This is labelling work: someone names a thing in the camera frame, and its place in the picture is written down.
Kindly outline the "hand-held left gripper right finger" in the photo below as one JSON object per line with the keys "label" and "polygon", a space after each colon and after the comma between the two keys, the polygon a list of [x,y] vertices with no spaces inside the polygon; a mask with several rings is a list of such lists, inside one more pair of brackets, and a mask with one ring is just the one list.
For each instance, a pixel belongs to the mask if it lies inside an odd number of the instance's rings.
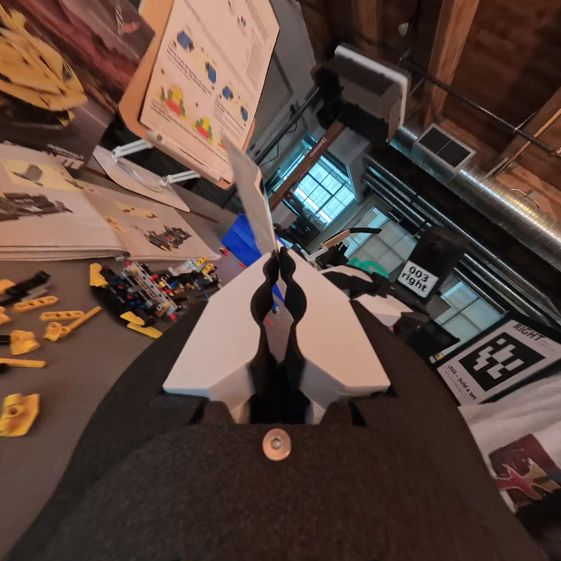
{"label": "hand-held left gripper right finger", "polygon": [[388,375],[349,298],[286,247],[279,251],[279,275],[293,319],[285,374],[309,401],[305,423],[319,424],[332,403],[387,392]]}

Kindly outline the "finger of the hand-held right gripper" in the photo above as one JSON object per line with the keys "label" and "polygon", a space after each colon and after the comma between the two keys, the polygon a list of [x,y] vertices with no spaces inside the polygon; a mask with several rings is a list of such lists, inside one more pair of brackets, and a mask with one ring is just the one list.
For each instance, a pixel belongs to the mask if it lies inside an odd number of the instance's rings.
{"label": "finger of the hand-held right gripper", "polygon": [[403,314],[413,312],[411,308],[392,296],[362,294],[350,300],[352,304],[360,304],[383,325],[392,328]]}
{"label": "finger of the hand-held right gripper", "polygon": [[375,295],[382,285],[370,274],[354,266],[338,265],[320,270],[319,273],[346,294],[349,299],[355,299],[364,294]]}

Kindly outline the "black yellow lego vehicle model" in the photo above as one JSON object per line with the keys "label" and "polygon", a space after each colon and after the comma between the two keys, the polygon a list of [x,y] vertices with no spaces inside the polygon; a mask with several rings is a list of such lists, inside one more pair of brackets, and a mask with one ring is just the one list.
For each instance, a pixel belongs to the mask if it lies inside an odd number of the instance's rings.
{"label": "black yellow lego vehicle model", "polygon": [[221,288],[221,278],[205,257],[158,272],[142,262],[126,262],[118,273],[92,263],[89,286],[102,308],[120,324],[157,339],[162,335],[161,322],[175,323],[188,309],[208,299]]}

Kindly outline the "grey lego panel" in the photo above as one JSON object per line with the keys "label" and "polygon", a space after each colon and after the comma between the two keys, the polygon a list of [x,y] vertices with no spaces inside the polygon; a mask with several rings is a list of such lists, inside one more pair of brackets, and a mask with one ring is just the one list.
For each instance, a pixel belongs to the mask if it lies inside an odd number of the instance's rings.
{"label": "grey lego panel", "polygon": [[233,170],[237,192],[252,228],[261,254],[278,257],[278,243],[271,220],[270,209],[263,187],[261,169],[228,137],[223,139],[229,164]]}

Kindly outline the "large yellow lego connector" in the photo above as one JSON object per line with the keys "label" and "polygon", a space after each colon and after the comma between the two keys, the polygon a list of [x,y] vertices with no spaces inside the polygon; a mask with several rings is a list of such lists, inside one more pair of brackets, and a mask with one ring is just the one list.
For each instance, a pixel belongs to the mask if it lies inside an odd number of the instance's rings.
{"label": "large yellow lego connector", "polygon": [[40,343],[35,334],[25,330],[14,330],[10,333],[10,352],[13,356],[20,356],[36,351]]}

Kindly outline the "black grey lego assembly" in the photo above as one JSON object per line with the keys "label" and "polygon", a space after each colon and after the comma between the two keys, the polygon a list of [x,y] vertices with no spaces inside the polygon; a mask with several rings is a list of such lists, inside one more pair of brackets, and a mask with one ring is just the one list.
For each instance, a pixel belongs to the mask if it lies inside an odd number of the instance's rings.
{"label": "black grey lego assembly", "polygon": [[36,296],[38,291],[44,291],[43,287],[50,280],[51,275],[42,270],[19,283],[8,279],[1,280],[1,307],[8,307]]}

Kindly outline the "open lego instruction booklet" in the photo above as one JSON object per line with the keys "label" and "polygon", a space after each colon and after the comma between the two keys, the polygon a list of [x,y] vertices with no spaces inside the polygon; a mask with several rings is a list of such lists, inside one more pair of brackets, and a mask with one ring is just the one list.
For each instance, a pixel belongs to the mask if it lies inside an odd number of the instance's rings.
{"label": "open lego instruction booklet", "polygon": [[72,178],[53,156],[1,144],[1,260],[220,259],[178,211]]}

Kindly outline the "yellow lego panel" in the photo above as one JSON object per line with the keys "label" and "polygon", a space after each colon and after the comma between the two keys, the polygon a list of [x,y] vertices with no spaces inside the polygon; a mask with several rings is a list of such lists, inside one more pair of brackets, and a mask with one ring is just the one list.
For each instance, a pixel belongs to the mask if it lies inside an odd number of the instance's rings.
{"label": "yellow lego panel", "polygon": [[4,398],[1,412],[1,437],[25,436],[39,414],[39,394],[16,393]]}

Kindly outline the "paned window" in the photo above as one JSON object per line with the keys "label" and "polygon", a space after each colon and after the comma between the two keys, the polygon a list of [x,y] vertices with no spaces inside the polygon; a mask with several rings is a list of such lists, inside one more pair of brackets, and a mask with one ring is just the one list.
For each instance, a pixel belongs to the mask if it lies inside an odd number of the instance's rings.
{"label": "paned window", "polygon": [[356,202],[347,166],[321,156],[292,190],[291,202],[322,225],[328,226]]}

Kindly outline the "blue plastic bin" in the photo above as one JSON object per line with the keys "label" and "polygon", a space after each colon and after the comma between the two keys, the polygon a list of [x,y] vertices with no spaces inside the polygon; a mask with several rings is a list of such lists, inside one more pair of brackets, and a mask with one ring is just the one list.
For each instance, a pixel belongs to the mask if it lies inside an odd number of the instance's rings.
{"label": "blue plastic bin", "polygon": [[263,252],[255,241],[250,221],[245,214],[237,215],[233,225],[221,239],[221,244],[247,268],[263,256]]}

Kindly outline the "white printed shirt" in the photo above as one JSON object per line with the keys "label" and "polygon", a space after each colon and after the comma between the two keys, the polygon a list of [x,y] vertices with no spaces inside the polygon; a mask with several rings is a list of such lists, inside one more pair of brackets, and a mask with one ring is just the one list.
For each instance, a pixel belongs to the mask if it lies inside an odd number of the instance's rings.
{"label": "white printed shirt", "polygon": [[459,410],[509,509],[560,560],[560,372]]}

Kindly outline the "white stand base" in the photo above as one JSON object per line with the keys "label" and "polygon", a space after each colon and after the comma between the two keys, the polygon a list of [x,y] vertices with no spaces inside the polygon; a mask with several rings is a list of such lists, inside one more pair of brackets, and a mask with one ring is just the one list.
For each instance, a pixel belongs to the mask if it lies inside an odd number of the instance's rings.
{"label": "white stand base", "polygon": [[158,176],[126,159],[127,156],[144,150],[152,150],[153,145],[139,139],[128,144],[107,150],[100,145],[93,150],[93,157],[106,175],[122,188],[154,200],[161,204],[189,212],[190,209],[175,192],[173,185],[182,181],[199,179],[200,175],[192,170]]}

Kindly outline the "wooden clipboard with sheet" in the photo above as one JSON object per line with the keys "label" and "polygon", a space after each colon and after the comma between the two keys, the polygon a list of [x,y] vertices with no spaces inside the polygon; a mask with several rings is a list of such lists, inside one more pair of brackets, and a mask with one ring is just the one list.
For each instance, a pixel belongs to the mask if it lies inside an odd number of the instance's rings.
{"label": "wooden clipboard with sheet", "polygon": [[155,31],[119,103],[127,128],[227,189],[249,146],[280,26],[270,1],[142,1]]}

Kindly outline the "wooden handled tool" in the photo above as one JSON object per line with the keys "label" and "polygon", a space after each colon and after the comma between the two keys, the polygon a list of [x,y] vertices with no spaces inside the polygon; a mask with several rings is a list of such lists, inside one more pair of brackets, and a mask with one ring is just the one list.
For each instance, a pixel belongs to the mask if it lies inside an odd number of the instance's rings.
{"label": "wooden handled tool", "polygon": [[330,239],[326,240],[321,245],[321,248],[310,255],[307,255],[305,259],[309,262],[315,261],[319,256],[324,255],[329,251],[330,248],[339,244],[340,242],[344,241],[346,238],[350,237],[351,235],[358,234],[358,233],[365,233],[369,235],[377,235],[381,232],[381,228],[347,228],[346,230],[338,232],[336,235],[332,236]]}

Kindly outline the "silver air duct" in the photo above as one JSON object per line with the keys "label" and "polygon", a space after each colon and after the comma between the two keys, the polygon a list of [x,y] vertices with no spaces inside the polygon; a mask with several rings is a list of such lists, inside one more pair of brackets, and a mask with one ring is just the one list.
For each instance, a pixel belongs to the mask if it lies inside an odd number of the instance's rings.
{"label": "silver air duct", "polygon": [[[445,145],[456,144],[467,152],[453,167],[424,144],[424,138],[437,130]],[[433,123],[426,130],[403,125],[393,135],[391,146],[410,161],[429,173],[465,203],[477,209],[516,238],[539,258],[560,271],[560,222],[529,202],[520,192],[502,185],[472,163],[476,150]]]}

